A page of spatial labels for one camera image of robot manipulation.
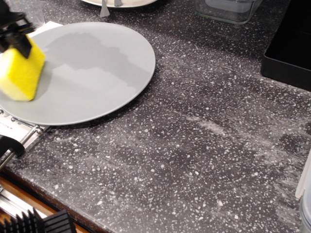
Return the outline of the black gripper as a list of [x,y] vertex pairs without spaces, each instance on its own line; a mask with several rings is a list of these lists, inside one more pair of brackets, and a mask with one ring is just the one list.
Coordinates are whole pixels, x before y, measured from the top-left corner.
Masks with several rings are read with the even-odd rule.
[[10,47],[17,49],[25,58],[30,56],[32,45],[26,34],[35,31],[23,12],[12,12],[8,4],[0,1],[0,52]]

